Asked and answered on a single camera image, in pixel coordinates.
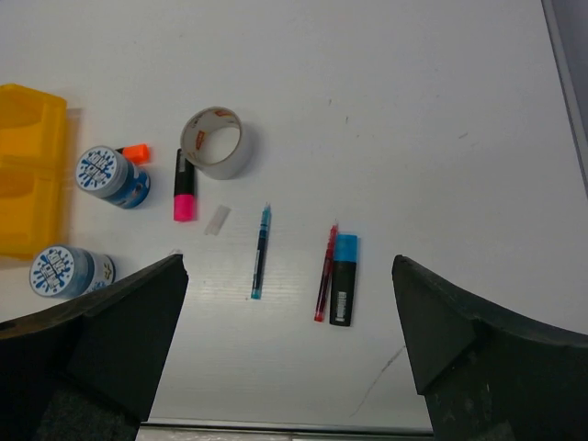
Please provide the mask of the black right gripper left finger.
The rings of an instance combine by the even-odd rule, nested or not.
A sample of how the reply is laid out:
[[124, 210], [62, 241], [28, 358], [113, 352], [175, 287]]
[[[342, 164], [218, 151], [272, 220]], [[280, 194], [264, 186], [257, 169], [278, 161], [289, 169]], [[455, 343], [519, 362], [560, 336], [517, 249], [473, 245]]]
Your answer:
[[187, 292], [181, 254], [1, 324], [4, 440], [133, 440]]

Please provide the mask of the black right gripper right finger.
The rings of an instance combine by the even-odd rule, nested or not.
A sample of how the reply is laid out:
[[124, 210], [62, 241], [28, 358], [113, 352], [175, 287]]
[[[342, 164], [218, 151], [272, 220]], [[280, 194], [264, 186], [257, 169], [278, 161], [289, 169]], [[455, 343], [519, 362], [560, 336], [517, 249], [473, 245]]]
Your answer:
[[391, 276], [435, 439], [586, 439], [586, 335], [510, 311], [403, 255]]

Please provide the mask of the red gel pen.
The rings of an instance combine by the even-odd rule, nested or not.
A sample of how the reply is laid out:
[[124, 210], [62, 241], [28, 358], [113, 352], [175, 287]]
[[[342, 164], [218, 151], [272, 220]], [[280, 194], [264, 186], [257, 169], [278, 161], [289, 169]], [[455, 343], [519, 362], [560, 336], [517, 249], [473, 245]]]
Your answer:
[[329, 239], [325, 251], [325, 256], [322, 265], [321, 284], [319, 287], [318, 298], [316, 302], [314, 321], [323, 322], [325, 315], [325, 305], [328, 296], [328, 288], [331, 280], [333, 259], [334, 259], [334, 248], [336, 243], [336, 237], [338, 234], [338, 222], [336, 222], [330, 230]]

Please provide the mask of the blue gel pen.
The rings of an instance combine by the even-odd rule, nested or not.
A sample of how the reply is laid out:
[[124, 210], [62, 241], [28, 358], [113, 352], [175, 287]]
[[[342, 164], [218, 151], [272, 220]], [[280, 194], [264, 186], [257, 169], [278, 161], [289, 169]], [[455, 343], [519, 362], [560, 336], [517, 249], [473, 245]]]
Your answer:
[[266, 205], [264, 206], [264, 209], [262, 211], [260, 227], [259, 227], [259, 232], [258, 232], [258, 238], [257, 238], [256, 257], [255, 257], [255, 262], [254, 262], [254, 278], [253, 278], [252, 292], [251, 292], [251, 299], [252, 300], [260, 300], [261, 299], [264, 267], [265, 267], [265, 260], [266, 260], [267, 238], [268, 238], [268, 234], [269, 234], [270, 221], [271, 221], [271, 206], [269, 203], [266, 203]]

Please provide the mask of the clear pen cap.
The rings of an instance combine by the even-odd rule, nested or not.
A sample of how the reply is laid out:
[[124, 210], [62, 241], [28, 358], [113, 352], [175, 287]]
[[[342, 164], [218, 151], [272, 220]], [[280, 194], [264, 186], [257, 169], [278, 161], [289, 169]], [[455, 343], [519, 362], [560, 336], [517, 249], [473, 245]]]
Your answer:
[[219, 205], [207, 224], [204, 234], [217, 236], [225, 221], [227, 220], [231, 209], [224, 205]]

